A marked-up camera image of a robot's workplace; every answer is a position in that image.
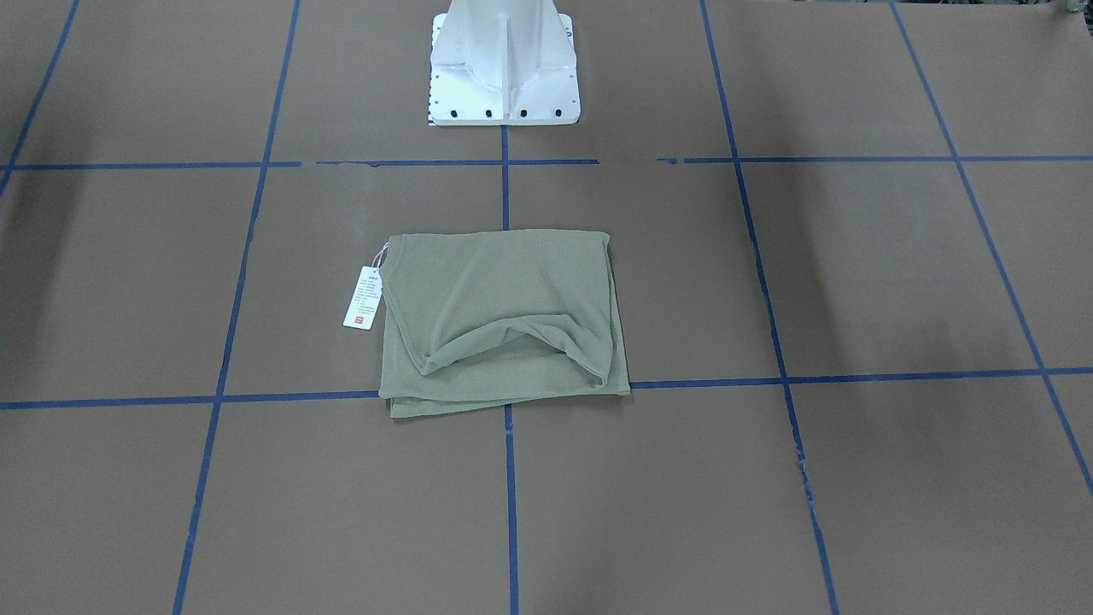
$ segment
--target folded shirt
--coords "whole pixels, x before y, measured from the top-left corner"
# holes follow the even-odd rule
[[[379,268],[391,416],[628,395],[606,233],[407,234]]]

